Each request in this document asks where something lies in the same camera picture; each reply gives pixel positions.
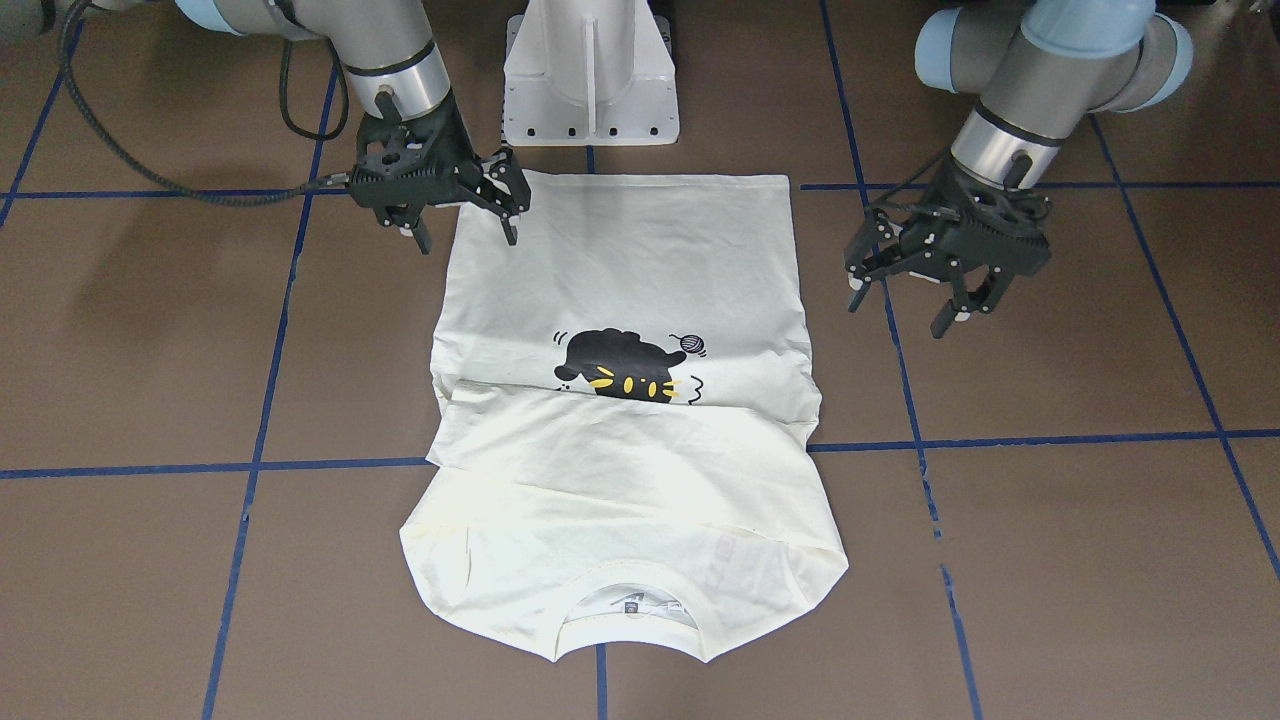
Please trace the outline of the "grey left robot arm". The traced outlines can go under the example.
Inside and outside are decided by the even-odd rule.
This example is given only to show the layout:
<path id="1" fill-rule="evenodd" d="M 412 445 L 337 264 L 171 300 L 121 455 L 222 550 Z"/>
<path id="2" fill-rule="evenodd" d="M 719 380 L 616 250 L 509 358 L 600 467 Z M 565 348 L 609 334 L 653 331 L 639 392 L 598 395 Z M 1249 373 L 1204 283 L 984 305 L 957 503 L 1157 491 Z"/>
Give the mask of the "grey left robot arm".
<path id="1" fill-rule="evenodd" d="M 915 45 L 922 83 L 973 94 L 955 140 L 924 165 L 913 202 L 888 190 L 865 206 L 844 252 L 856 311 L 873 283 L 910 274 L 943 284 L 936 338 L 992 313 L 1051 256 L 1050 200 L 1036 186 L 1093 113 L 1162 102 L 1190 73 L 1189 31 L 1153 1 L 1021 1 L 933 14 Z"/>

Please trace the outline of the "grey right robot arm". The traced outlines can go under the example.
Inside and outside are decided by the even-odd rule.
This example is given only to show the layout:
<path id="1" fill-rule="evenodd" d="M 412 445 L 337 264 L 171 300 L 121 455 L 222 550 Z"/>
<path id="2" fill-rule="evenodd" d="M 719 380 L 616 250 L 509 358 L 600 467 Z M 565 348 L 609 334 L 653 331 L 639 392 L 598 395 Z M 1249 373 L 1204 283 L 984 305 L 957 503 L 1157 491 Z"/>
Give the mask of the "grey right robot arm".
<path id="1" fill-rule="evenodd" d="M 342 186 L 378 223 L 433 242 L 426 208 L 470 202 L 493 213 L 509 245 L 531 190 L 509 146 L 480 158 L 468 137 L 428 15 L 419 1 L 182 1 L 197 26 L 246 36 L 273 35 L 287 45 L 321 40 L 340 73 L 344 100 L 364 106 L 352 169 L 257 197 L 224 196 L 160 176 L 127 152 L 91 110 L 72 69 L 76 28 L 90 13 L 122 12 L 125 1 L 5 1 L 3 44 L 58 35 L 58 63 L 70 100 L 92 132 L 133 172 L 182 197 L 228 208 L 259 208 Z"/>

